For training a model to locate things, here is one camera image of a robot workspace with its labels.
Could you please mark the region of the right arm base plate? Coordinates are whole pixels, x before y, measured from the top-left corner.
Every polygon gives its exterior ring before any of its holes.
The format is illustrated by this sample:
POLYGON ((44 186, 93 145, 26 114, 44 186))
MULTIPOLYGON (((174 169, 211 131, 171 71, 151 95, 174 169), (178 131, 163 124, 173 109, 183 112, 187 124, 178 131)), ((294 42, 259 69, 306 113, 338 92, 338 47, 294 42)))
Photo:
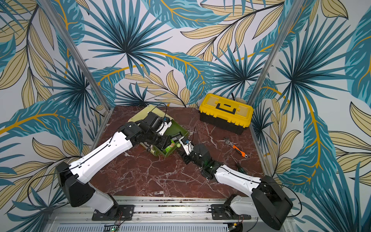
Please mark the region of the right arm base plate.
POLYGON ((224 204, 214 204, 208 208, 208 212, 212 214, 213 220, 242 220, 251 219, 250 215, 238 215, 231 207, 224 204))

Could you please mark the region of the green drawer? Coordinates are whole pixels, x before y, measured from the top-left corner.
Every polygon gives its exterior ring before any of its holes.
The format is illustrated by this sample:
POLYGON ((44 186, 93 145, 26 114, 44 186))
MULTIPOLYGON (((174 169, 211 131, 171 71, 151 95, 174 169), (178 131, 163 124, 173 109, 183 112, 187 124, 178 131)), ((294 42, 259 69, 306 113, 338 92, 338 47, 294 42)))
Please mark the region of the green drawer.
POLYGON ((156 157, 163 156, 168 157, 170 156, 178 147, 177 144, 179 143, 179 139, 184 136, 187 137, 189 132, 184 129, 181 125, 179 125, 173 119, 171 120, 172 125, 169 127, 164 135, 168 135, 171 139, 171 144, 164 149, 158 149, 156 146, 151 146, 150 153, 156 157))

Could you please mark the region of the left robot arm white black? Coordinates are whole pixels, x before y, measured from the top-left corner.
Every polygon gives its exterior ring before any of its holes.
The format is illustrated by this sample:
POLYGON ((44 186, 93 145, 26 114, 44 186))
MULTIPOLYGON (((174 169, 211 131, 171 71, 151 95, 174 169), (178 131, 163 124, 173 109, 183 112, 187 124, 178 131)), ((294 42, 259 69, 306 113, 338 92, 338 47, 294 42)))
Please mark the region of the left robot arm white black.
POLYGON ((72 207, 89 206, 101 213, 111 210, 116 201, 90 184, 93 176, 118 155, 140 143, 164 149, 171 144, 165 131, 172 125, 168 117, 149 112, 145 119, 127 122, 113 136, 77 161, 56 167, 58 182, 72 207))

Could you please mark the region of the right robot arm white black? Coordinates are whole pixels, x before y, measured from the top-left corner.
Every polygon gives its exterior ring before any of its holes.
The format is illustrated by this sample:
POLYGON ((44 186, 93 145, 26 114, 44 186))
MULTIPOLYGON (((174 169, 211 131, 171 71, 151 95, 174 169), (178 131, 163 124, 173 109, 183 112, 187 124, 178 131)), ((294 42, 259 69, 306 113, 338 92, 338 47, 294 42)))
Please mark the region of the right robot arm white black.
POLYGON ((245 194, 233 195, 225 202, 232 214, 258 217, 274 230, 280 230, 287 219, 293 203, 280 185, 270 176, 252 177, 212 159, 203 144, 177 143, 178 153, 185 164, 194 163, 207 180, 232 187, 245 194))

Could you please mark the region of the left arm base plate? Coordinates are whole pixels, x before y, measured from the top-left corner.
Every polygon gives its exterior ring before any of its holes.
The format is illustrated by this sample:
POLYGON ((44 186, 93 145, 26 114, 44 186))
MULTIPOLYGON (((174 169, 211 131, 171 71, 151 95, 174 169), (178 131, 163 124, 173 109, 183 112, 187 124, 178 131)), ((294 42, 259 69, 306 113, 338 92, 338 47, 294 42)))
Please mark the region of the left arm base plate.
POLYGON ((106 213, 94 210, 92 221, 131 220, 135 205, 115 205, 106 213))

